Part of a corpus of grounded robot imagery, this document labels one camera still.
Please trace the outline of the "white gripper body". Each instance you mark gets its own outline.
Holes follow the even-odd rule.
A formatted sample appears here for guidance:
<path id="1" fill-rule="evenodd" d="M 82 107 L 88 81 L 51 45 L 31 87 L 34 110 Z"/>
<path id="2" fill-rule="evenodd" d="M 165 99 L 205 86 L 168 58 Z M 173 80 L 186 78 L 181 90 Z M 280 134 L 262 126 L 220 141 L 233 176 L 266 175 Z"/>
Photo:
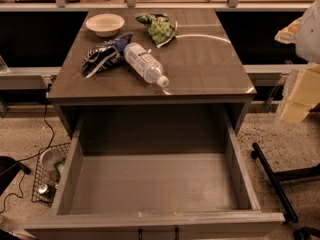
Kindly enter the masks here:
<path id="1" fill-rule="evenodd" d="M 280 119 L 287 124 L 302 122 L 320 103 L 320 65 L 312 64 L 296 74 Z"/>

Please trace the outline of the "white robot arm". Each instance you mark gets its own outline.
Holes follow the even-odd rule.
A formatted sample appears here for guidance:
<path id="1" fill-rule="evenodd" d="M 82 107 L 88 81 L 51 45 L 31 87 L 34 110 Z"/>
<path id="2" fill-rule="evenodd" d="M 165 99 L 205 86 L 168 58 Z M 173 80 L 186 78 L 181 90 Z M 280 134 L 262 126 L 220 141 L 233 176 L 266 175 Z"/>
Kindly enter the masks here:
<path id="1" fill-rule="evenodd" d="M 295 45 L 296 55 L 307 62 L 295 74 L 280 119 L 288 124 L 300 123 L 320 103 L 320 0 L 315 0 L 304 14 L 280 30 L 275 40 Z"/>

